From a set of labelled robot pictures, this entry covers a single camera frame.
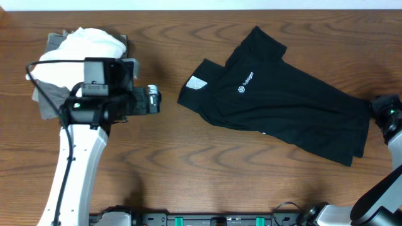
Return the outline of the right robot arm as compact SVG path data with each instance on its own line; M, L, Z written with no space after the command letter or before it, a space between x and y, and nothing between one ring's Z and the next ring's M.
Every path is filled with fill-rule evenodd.
M391 171L352 206L320 203L306 211L298 225L401 226L401 97L377 96L371 110L391 156Z

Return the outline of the black t-shirt with logo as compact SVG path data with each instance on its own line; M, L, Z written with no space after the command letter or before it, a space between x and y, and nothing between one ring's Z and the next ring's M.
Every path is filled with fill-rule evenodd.
M285 53L255 27L225 65L204 60L178 103L213 126L261 132L350 166L364 154L369 102L291 66Z

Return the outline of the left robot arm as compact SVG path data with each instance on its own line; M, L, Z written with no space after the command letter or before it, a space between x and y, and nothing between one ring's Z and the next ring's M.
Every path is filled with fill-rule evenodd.
M95 176L111 127L160 112L157 85L134 86L134 58L85 58L84 79L56 109L62 126L55 176L39 225L89 225Z

